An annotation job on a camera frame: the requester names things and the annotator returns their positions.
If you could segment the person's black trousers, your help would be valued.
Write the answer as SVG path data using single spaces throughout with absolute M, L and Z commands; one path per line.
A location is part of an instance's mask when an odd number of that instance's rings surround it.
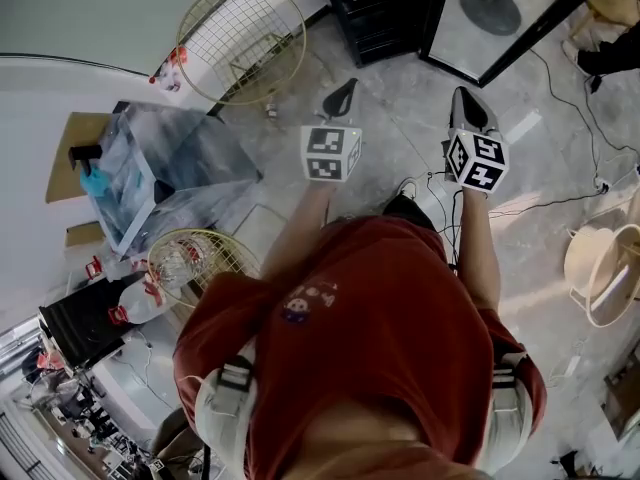
M 405 219 L 412 224 L 436 231 L 431 219 L 420 209 L 418 204 L 402 193 L 396 195 L 384 208 L 382 214 L 385 216 Z

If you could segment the black bracket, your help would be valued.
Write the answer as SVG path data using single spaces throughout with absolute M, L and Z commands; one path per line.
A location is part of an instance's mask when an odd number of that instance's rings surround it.
M 73 146 L 68 150 L 68 158 L 71 169 L 75 170 L 78 164 L 81 165 L 85 175 L 89 176 L 92 171 L 91 161 L 100 159 L 102 148 L 99 144 Z

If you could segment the person's right forearm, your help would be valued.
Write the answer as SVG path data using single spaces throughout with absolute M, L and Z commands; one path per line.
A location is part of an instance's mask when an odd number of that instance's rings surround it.
M 458 277 L 478 309 L 496 312 L 501 279 L 485 194 L 464 188 Z

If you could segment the black round stand base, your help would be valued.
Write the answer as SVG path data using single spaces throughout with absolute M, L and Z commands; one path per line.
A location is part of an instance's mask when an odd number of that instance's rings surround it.
M 459 0 L 465 16 L 479 29 L 500 37 L 515 34 L 521 13 L 513 0 Z

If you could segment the person's left forearm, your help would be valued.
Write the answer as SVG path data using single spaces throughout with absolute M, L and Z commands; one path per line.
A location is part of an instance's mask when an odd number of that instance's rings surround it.
M 288 273 L 309 256 L 321 237 L 325 213 L 336 189 L 337 185 L 330 182 L 311 182 L 307 186 L 262 263 L 263 280 Z

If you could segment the black metal railing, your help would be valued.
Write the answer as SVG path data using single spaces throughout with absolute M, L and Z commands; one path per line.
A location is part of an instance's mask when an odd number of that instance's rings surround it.
M 55 475 L 19 435 L 5 412 L 0 413 L 0 443 L 30 480 L 56 480 Z

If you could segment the black cabinet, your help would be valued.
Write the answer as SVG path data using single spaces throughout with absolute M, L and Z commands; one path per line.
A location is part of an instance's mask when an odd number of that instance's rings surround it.
M 40 307 L 45 334 L 72 370 L 89 368 L 122 346 L 133 325 L 110 316 L 126 283 L 97 281 L 52 304 Z

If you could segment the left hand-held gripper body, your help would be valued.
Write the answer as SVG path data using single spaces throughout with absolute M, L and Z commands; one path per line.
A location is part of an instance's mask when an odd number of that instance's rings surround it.
M 362 129 L 341 124 L 300 128 L 300 158 L 310 181 L 344 183 L 362 152 Z

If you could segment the pack of red-labelled bottles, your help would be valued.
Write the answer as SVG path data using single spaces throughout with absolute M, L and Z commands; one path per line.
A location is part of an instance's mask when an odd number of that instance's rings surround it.
M 180 62 L 187 62 L 187 50 L 184 46 L 173 49 L 156 73 L 148 78 L 148 82 L 168 92 L 179 91 L 182 81 Z

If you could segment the blue marbled table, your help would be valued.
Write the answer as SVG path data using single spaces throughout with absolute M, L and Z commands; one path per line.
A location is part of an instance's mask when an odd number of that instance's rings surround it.
M 89 198 L 120 257 L 170 231 L 213 226 L 261 178 L 234 133 L 199 111 L 131 103 L 111 115 L 99 146 Z

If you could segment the person's red shirt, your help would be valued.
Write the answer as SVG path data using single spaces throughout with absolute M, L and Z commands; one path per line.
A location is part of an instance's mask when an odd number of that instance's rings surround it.
M 546 404 L 525 348 L 475 306 L 439 236 L 387 216 L 327 226 L 275 281 L 216 275 L 174 375 L 192 428 L 247 480 L 277 480 L 309 424 L 346 400 L 390 406 L 446 458 L 491 470 Z

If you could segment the brown cardboard sheet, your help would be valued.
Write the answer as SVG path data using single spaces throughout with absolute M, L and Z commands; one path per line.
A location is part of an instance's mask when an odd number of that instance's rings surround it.
M 87 222 L 66 229 L 64 247 L 69 249 L 93 243 L 102 243 L 105 238 L 105 233 L 98 221 Z
M 107 126 L 116 114 L 72 112 L 65 124 L 56 150 L 45 194 L 47 204 L 82 197 L 81 168 L 72 168 L 69 150 L 72 147 L 98 145 Z

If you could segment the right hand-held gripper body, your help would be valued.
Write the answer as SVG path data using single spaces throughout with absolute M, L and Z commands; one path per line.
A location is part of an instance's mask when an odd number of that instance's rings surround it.
M 508 144 L 498 130 L 450 128 L 444 146 L 445 177 L 463 188 L 493 194 L 509 170 Z

